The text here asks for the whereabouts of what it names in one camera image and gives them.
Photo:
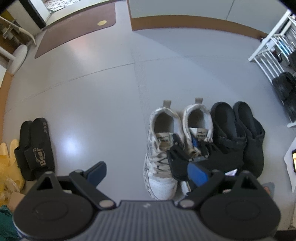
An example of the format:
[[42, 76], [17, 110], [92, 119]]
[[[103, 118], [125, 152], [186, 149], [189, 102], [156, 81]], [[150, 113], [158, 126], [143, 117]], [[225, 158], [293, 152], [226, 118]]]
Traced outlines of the person right hand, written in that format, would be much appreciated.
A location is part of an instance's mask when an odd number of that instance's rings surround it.
[[274, 197], [275, 184], [273, 182], [262, 184], [262, 186], [271, 197]]

